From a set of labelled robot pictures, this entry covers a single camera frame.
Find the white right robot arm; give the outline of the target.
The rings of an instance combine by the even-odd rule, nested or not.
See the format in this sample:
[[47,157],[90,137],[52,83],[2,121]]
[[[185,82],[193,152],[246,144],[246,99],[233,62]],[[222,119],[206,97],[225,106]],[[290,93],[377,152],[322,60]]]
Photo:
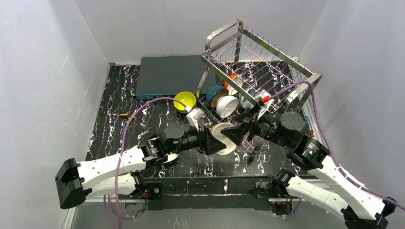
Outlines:
[[288,150],[288,158],[328,186],[315,186],[294,173],[281,170],[271,188],[281,196],[304,199],[342,219],[349,229],[384,229],[387,216],[395,211],[394,199],[382,198],[357,185],[342,167],[336,165],[331,152],[310,136],[309,126],[295,112],[283,113],[280,120],[246,116],[240,125],[221,131],[235,144],[244,136],[258,136]]

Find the white round bowl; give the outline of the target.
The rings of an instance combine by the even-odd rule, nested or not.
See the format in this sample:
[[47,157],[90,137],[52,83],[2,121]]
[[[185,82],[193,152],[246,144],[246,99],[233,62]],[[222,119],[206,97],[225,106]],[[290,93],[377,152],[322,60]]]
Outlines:
[[232,95],[223,96],[217,101],[216,112],[221,118],[226,118],[236,110],[238,103],[238,99]]

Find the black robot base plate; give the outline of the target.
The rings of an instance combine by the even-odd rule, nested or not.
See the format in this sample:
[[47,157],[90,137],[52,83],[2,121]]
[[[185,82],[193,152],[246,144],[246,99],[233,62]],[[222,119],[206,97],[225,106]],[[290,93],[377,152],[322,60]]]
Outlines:
[[146,178],[148,209],[252,208],[291,213],[295,198],[279,194],[272,180],[269,176]]

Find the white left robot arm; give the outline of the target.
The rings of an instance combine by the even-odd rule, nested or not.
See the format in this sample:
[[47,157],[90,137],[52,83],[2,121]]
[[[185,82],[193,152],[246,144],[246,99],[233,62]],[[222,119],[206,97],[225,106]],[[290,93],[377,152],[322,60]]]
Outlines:
[[153,187],[146,183],[142,170],[170,162],[186,150],[212,155],[225,148],[208,127],[185,130],[182,125],[171,124],[123,153],[82,162],[70,158],[55,176],[60,208],[77,207],[91,197],[151,193]]

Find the blue white patterned bowl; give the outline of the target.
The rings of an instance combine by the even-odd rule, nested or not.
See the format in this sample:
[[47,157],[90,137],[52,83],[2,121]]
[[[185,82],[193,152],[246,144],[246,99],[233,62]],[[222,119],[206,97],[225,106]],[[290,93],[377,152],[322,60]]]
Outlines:
[[[253,88],[248,88],[246,89],[246,91],[253,97],[255,97],[256,95],[256,91]],[[240,106],[244,109],[244,110],[251,110],[255,105],[252,104],[249,100],[247,100],[242,94],[239,94],[237,96],[238,101]]]

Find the beige floral bowl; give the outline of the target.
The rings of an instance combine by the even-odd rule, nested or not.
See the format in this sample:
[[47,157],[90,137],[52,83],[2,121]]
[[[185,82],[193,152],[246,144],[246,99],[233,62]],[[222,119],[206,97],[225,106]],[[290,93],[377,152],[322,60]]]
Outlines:
[[211,134],[214,136],[215,139],[217,139],[218,141],[221,141],[222,143],[224,143],[226,145],[225,149],[220,150],[219,152],[217,152],[218,155],[228,155],[230,153],[233,153],[235,148],[236,148],[236,144],[233,143],[228,137],[226,137],[225,135],[223,135],[221,133],[221,130],[225,129],[225,128],[229,128],[229,127],[234,127],[233,124],[231,123],[219,123],[214,125],[210,131]]

